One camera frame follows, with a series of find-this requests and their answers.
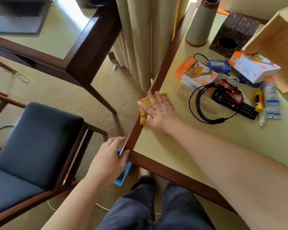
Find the orange and white box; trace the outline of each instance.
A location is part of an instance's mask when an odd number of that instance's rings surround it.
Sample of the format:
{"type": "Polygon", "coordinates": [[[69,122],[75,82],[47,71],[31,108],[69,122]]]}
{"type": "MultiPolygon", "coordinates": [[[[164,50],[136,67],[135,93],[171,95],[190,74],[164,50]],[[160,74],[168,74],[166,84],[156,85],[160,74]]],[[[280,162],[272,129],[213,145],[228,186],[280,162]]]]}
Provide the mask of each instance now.
{"type": "Polygon", "coordinates": [[[252,83],[273,81],[280,66],[259,55],[246,55],[244,51],[235,51],[228,63],[252,83]]]}
{"type": "Polygon", "coordinates": [[[193,57],[188,57],[177,69],[175,77],[184,84],[196,89],[216,81],[217,73],[193,57]]]}

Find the forearm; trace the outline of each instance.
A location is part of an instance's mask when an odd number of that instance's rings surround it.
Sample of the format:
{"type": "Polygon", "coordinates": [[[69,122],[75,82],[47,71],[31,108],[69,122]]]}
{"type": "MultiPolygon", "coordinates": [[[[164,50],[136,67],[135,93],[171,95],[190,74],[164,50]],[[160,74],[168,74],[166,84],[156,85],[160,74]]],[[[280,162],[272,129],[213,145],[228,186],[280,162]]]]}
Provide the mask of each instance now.
{"type": "Polygon", "coordinates": [[[188,151],[251,229],[288,227],[287,166],[178,119],[165,131],[188,151]]]}
{"type": "Polygon", "coordinates": [[[84,230],[100,193],[101,188],[97,181],[84,178],[42,230],[84,230]]]}

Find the desk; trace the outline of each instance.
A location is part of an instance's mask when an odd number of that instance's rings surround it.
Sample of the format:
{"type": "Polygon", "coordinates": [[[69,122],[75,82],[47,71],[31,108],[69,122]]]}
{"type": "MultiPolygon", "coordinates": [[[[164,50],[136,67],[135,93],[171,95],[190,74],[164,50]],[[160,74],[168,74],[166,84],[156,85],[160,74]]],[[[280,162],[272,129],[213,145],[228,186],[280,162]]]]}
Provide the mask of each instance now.
{"type": "Polygon", "coordinates": [[[54,0],[39,35],[0,35],[0,55],[85,88],[115,113],[91,83],[121,29],[115,0],[98,9],[54,0]]]}
{"type": "MultiPolygon", "coordinates": [[[[218,125],[201,123],[190,113],[188,102],[176,96],[180,81],[174,75],[176,69],[188,56],[202,53],[209,59],[226,59],[208,49],[219,27],[226,19],[224,15],[217,14],[208,43],[205,46],[193,48],[185,43],[184,35],[192,19],[194,8],[195,6],[189,6],[182,26],[169,47],[151,91],[153,93],[155,91],[166,92],[173,106],[186,123],[213,135],[250,147],[288,166],[288,96],[279,94],[283,119],[267,120],[264,127],[259,127],[258,120],[249,120],[241,115],[236,115],[218,125]]],[[[244,84],[240,84],[239,88],[243,92],[245,102],[252,103],[253,89],[244,84]]],[[[217,192],[211,181],[200,171],[192,158],[177,142],[169,136],[154,132],[149,127],[142,127],[139,124],[139,118],[127,140],[126,149],[131,150],[128,160],[132,163],[234,212],[230,204],[217,192]]]]}

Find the remote control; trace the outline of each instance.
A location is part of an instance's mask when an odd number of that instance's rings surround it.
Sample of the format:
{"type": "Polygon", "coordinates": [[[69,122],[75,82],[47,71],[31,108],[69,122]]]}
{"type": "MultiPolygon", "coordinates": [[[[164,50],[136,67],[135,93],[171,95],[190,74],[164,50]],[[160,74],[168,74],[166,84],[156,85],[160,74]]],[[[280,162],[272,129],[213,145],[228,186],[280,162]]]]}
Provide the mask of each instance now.
{"type": "Polygon", "coordinates": [[[255,108],[249,104],[242,102],[241,104],[237,103],[233,99],[228,99],[226,93],[221,89],[216,89],[213,93],[211,99],[215,102],[241,114],[251,120],[255,120],[258,112],[255,111],[255,108]]]}

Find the floor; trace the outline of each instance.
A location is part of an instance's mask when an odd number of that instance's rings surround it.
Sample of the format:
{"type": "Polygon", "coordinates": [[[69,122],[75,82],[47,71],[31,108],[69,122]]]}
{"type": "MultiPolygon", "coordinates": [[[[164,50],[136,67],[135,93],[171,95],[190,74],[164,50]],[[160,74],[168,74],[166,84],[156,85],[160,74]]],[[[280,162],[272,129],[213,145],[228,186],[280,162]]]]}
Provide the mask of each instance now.
{"type": "MultiPolygon", "coordinates": [[[[30,80],[30,83],[26,84],[17,75],[8,73],[0,67],[0,91],[26,104],[39,102],[82,116],[86,122],[107,131],[109,137],[127,136],[130,133],[139,112],[137,100],[145,96],[141,91],[140,84],[133,79],[128,70],[117,66],[114,71],[113,63],[117,62],[110,61],[108,57],[102,64],[92,85],[117,110],[116,117],[81,87],[2,57],[0,57],[0,61],[16,69],[30,80]]],[[[0,126],[15,124],[22,112],[23,109],[8,105],[0,115],[0,126]]],[[[10,131],[11,128],[0,131],[0,145],[8,138],[10,131]]],[[[102,142],[102,136],[95,133],[78,170],[77,179],[82,179],[85,176],[102,142]]],[[[157,176],[155,179],[158,184],[155,212],[160,213],[162,210],[160,194],[167,181],[157,176]]],[[[111,208],[115,201],[126,194],[137,180],[138,170],[134,167],[123,186],[112,185],[102,194],[97,203],[105,208],[111,208]]],[[[50,204],[57,209],[63,200],[64,198],[56,197],[50,200],[50,204]]],[[[0,230],[38,230],[53,213],[54,211],[45,202],[9,222],[0,230]]],[[[95,229],[105,214],[105,210],[96,206],[87,229],[95,229]]]]}

